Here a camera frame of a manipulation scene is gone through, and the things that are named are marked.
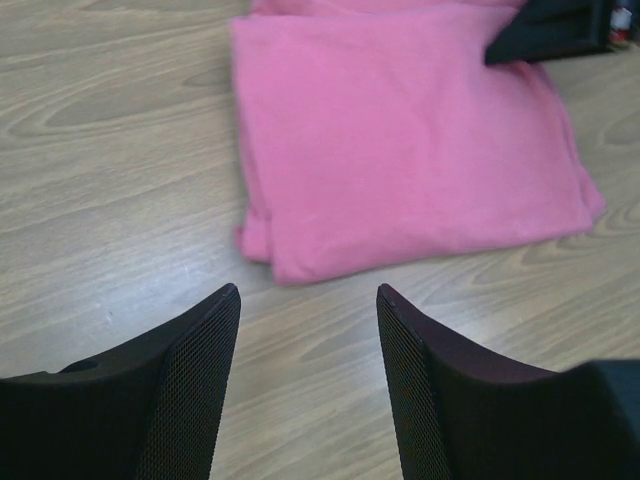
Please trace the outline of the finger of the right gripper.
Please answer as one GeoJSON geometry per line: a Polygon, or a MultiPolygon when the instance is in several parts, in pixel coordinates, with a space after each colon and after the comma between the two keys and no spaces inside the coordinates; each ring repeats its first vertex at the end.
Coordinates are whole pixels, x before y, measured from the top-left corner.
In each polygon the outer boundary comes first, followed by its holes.
{"type": "Polygon", "coordinates": [[[609,53],[609,0],[530,0],[490,42],[484,62],[536,63],[609,53]]]}

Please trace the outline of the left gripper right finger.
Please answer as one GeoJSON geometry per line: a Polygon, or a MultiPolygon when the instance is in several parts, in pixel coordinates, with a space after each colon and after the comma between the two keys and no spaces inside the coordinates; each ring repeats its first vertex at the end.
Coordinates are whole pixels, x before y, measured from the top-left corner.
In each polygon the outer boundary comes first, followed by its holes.
{"type": "Polygon", "coordinates": [[[389,285],[380,344],[406,479],[635,479],[639,363],[552,372],[426,316],[389,285]]]}

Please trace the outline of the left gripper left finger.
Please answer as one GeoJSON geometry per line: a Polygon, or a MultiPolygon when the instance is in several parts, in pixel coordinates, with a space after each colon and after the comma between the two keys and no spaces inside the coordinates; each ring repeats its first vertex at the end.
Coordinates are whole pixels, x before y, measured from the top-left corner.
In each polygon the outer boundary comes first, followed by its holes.
{"type": "Polygon", "coordinates": [[[206,479],[241,312],[228,284],[56,373],[1,382],[5,479],[206,479]]]}

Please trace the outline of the pink t shirt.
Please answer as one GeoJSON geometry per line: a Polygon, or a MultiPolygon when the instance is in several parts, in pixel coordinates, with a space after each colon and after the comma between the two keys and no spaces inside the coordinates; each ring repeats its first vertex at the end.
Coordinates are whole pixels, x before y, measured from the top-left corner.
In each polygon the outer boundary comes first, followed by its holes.
{"type": "Polygon", "coordinates": [[[230,21],[241,254],[281,285],[585,232],[605,200],[516,1],[256,1],[230,21]]]}

